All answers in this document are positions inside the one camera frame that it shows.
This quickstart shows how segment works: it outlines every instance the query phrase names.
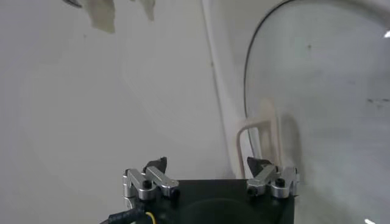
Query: screw head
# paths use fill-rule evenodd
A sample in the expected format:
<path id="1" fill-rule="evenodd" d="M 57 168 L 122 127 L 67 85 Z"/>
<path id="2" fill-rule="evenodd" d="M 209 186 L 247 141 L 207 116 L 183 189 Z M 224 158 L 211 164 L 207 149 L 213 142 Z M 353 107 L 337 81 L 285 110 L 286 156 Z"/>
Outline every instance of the screw head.
<path id="1" fill-rule="evenodd" d="M 146 181 L 142 182 L 142 187 L 145 189 L 150 189 L 150 188 L 152 188 L 152 182 L 150 180 L 146 180 Z"/>
<path id="2" fill-rule="evenodd" d="M 278 178 L 275 180 L 275 185 L 277 187 L 285 187 L 285 179 L 283 178 Z"/>
<path id="3" fill-rule="evenodd" d="M 257 195 L 257 189 L 254 187 L 248 187 L 246 193 L 248 194 L 249 197 L 254 197 Z"/>

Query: white wall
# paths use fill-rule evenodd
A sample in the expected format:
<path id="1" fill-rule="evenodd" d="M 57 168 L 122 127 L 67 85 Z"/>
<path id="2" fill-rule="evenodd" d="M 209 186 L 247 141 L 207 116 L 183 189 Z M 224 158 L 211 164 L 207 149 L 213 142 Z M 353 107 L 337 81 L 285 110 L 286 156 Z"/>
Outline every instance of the white wall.
<path id="1" fill-rule="evenodd" d="M 117 0 L 116 34 L 57 0 L 0 2 L 0 223 L 98 223 L 121 175 L 231 178 L 199 1 Z"/>

